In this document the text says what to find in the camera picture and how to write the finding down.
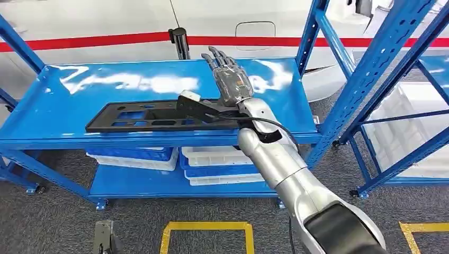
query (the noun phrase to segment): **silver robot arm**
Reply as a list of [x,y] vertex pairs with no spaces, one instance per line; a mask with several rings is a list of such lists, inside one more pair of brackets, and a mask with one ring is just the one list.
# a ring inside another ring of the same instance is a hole
[[[207,54],[202,57],[214,73],[223,104],[237,105],[240,113],[249,117],[277,122],[263,100],[252,98],[253,90],[244,70],[233,59],[224,61],[229,58],[222,51],[209,49],[217,64]],[[263,121],[253,121],[253,125],[254,129],[239,130],[238,145],[269,187],[276,190],[310,253],[386,253],[379,228],[362,210],[339,198],[310,172],[294,140],[276,125]],[[259,138],[258,133],[278,130],[282,138],[275,142],[263,143]]]
[[[260,106],[262,100],[244,100],[241,108],[252,108],[253,103]],[[273,115],[268,105],[263,112]],[[268,124],[259,121],[254,126],[261,131],[264,128],[257,126]],[[310,172],[294,146],[280,141],[263,143],[249,128],[239,131],[238,145],[269,187],[276,190],[310,253],[386,253],[385,241],[374,222],[326,188]]]

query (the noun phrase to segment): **black plastic tray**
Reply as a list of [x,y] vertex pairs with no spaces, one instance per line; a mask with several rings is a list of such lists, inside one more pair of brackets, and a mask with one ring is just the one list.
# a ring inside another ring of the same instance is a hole
[[176,110],[176,100],[108,103],[86,125],[86,132],[192,131],[238,128],[237,121],[204,123]]

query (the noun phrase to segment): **black cable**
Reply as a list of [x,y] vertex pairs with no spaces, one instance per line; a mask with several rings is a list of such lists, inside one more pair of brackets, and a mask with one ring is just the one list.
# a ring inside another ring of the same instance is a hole
[[292,236],[292,218],[289,216],[289,237],[290,237],[290,246],[292,247],[292,253],[296,254],[294,250],[293,236]]
[[236,121],[241,121],[241,120],[248,120],[248,121],[261,121],[261,122],[267,122],[270,124],[274,124],[277,127],[281,128],[283,131],[285,131],[285,133],[287,133],[287,135],[289,136],[289,138],[292,140],[292,142],[295,144],[296,149],[298,150],[298,154],[301,155],[299,153],[299,144],[296,142],[296,139],[294,138],[293,134],[289,131],[289,129],[287,129],[286,127],[284,127],[282,124],[270,120],[270,119],[265,119],[265,118],[260,118],[260,117],[250,117],[250,116],[242,116],[242,117],[232,117],[232,116],[222,116],[222,115],[216,115],[216,117],[221,118],[221,119],[226,119],[226,120],[236,120]]
[[[221,115],[217,115],[216,117],[221,118],[221,119],[227,119],[227,120],[236,120],[236,121],[241,121],[241,120],[248,120],[248,121],[261,121],[261,122],[266,122],[266,123],[270,123],[270,124],[274,124],[277,127],[281,128],[283,131],[285,131],[285,133],[287,133],[287,135],[290,137],[290,139],[292,140],[292,142],[295,144],[296,149],[298,150],[298,154],[301,155],[300,151],[299,151],[299,144],[296,142],[296,139],[294,138],[293,134],[289,131],[289,129],[287,129],[286,127],[284,127],[282,124],[275,122],[273,120],[269,120],[269,119],[265,119],[265,118],[260,118],[260,117],[249,117],[249,116],[243,116],[243,117],[231,117],[231,116],[221,116]],[[290,246],[292,247],[292,253],[296,254],[295,248],[294,248],[294,242],[293,242],[293,236],[292,236],[292,218],[289,216],[289,237],[290,237]]]

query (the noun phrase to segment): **red stripe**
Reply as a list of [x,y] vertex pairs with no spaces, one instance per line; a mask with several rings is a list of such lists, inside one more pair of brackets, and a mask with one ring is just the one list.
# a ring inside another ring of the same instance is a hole
[[[49,40],[27,41],[33,50],[47,49],[71,49],[95,46],[110,46],[133,43],[145,43],[156,41],[169,41],[168,32],[156,33],[136,33],[105,35],[80,38],[63,38]],[[346,47],[368,47],[371,38],[342,38],[342,43]],[[416,42],[415,38],[409,39],[405,47],[411,47]],[[214,46],[284,46],[297,47],[300,38],[295,37],[227,37],[227,36],[189,36],[190,45],[214,45]],[[325,38],[317,38],[315,47],[328,47]],[[437,38],[431,47],[449,47],[449,38]],[[5,43],[0,43],[0,52],[11,52],[12,49]]]

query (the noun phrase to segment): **yellow floor marking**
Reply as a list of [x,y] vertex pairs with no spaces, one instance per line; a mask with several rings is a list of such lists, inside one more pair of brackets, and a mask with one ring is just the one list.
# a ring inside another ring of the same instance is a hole
[[415,238],[413,237],[414,232],[449,232],[449,223],[401,223],[399,222],[404,237],[408,242],[412,254],[421,254],[418,245],[416,244]]
[[160,254],[168,254],[172,230],[245,230],[246,254],[254,254],[253,226],[240,221],[170,221],[162,233]]

